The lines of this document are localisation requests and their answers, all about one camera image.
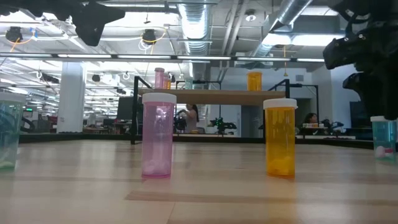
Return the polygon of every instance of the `computer monitor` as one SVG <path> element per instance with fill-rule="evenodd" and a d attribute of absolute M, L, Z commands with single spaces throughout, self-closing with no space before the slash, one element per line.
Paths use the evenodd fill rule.
<path fill-rule="evenodd" d="M 365 105 L 362 101 L 350 102 L 351 110 L 351 127 L 353 128 L 368 128 L 372 126 L 371 119 L 365 110 Z"/>
<path fill-rule="evenodd" d="M 103 126 L 112 126 L 114 124 L 114 119 L 104 119 Z"/>
<path fill-rule="evenodd" d="M 137 120 L 141 123 L 144 115 L 144 105 L 142 104 L 142 97 L 138 98 Z M 118 106 L 117 119 L 131 120 L 132 119 L 132 97 L 120 97 Z"/>

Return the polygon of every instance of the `white bottle cap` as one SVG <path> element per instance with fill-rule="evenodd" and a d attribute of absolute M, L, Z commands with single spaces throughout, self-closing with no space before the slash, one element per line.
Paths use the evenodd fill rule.
<path fill-rule="evenodd" d="M 26 96 L 14 93 L 0 93 L 0 101 L 11 101 L 16 103 L 26 103 Z"/>
<path fill-rule="evenodd" d="M 272 99 L 264 101 L 264 109 L 267 108 L 279 108 L 279 107 L 291 107 L 297 109 L 297 100 L 295 99 Z"/>
<path fill-rule="evenodd" d="M 177 103 L 177 97 L 168 93 L 145 93 L 142 96 L 142 103 L 147 102 L 163 102 L 163 103 Z"/>
<path fill-rule="evenodd" d="M 373 116 L 371 117 L 371 122 L 378 122 L 378 121 L 389 121 L 384 118 L 384 116 Z"/>

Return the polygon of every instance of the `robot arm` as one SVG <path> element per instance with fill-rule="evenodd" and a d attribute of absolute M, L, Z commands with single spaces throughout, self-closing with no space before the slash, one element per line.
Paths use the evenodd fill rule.
<path fill-rule="evenodd" d="M 343 88 L 354 90 L 370 116 L 398 118 L 398 1 L 331 0 L 329 6 L 348 21 L 346 37 L 323 51 L 327 69 L 354 64 Z M 367 22 L 358 33 L 353 24 Z"/>

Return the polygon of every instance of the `plastic cup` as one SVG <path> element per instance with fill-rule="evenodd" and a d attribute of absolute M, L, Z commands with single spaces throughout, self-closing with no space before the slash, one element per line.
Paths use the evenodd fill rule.
<path fill-rule="evenodd" d="M 266 167 L 267 174 L 276 177 L 295 175 L 294 99 L 264 101 L 266 111 Z"/>
<path fill-rule="evenodd" d="M 248 76 L 248 90 L 261 91 L 262 90 L 262 72 L 249 72 Z"/>
<path fill-rule="evenodd" d="M 174 106 L 177 97 L 167 93 L 146 93 L 142 128 L 142 176 L 170 177 L 173 154 Z"/>
<path fill-rule="evenodd" d="M 397 121 L 388 121 L 383 116 L 373 116 L 371 121 L 375 158 L 382 161 L 395 162 Z"/>
<path fill-rule="evenodd" d="M 155 68 L 155 89 L 164 89 L 164 68 Z"/>
<path fill-rule="evenodd" d="M 185 78 L 185 89 L 186 90 L 193 89 L 193 78 Z"/>
<path fill-rule="evenodd" d="M 0 93 L 0 170 L 15 168 L 25 96 Z"/>

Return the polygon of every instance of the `wooden table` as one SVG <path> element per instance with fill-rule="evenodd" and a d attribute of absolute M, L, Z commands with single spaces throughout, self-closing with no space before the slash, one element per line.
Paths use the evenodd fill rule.
<path fill-rule="evenodd" d="M 398 167 L 372 150 L 297 145 L 293 180 L 263 144 L 174 144 L 170 179 L 141 178 L 142 144 L 20 144 L 0 172 L 0 223 L 395 224 Z"/>
<path fill-rule="evenodd" d="M 260 106 L 264 100 L 284 98 L 284 91 L 237 91 L 237 90 L 154 90 L 140 89 L 145 93 L 170 93 L 177 96 L 177 103 L 207 105 Z"/>

